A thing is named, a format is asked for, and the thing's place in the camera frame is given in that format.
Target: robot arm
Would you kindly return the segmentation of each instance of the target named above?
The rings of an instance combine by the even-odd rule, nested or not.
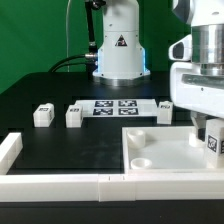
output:
[[[172,9],[182,22],[191,24],[194,12],[193,0],[174,0]]]

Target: white platform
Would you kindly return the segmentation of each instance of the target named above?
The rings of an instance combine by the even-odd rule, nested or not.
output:
[[[151,117],[157,116],[155,100],[77,100],[83,108],[83,117]]]

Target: cable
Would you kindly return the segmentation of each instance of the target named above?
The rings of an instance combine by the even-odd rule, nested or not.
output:
[[[69,57],[69,48],[70,48],[70,38],[69,38],[69,33],[70,33],[70,11],[71,11],[71,5],[72,5],[72,0],[68,1],[67,5],[67,12],[66,12],[66,41],[67,41],[67,57]]]
[[[68,62],[71,61],[73,59],[78,59],[78,58],[85,58],[84,54],[80,54],[80,55],[74,55],[65,59],[62,59],[61,61],[57,62],[55,65],[53,65],[48,72],[52,72],[55,68],[57,68],[58,66],[60,66],[61,64],[63,64],[64,62]]]
[[[71,66],[71,65],[86,65],[86,64],[87,64],[86,62],[67,63],[67,64],[59,65],[54,70],[52,70],[52,72],[56,72],[59,68],[66,67],[66,66]]]

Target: white tray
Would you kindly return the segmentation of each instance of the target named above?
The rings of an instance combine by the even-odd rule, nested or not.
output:
[[[128,132],[145,132],[145,146],[136,149],[131,146]],[[146,127],[123,128],[123,155],[126,174],[150,172],[211,172],[206,161],[204,147],[189,145],[189,134],[193,127]],[[152,162],[150,168],[132,169],[131,161],[145,158]]]

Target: warning label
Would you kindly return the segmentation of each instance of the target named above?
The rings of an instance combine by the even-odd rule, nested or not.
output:
[[[123,37],[123,35],[120,36],[120,38],[118,39],[118,41],[117,41],[115,46],[116,47],[127,47],[128,46],[126,41],[125,41],[125,39],[124,39],[124,37]]]

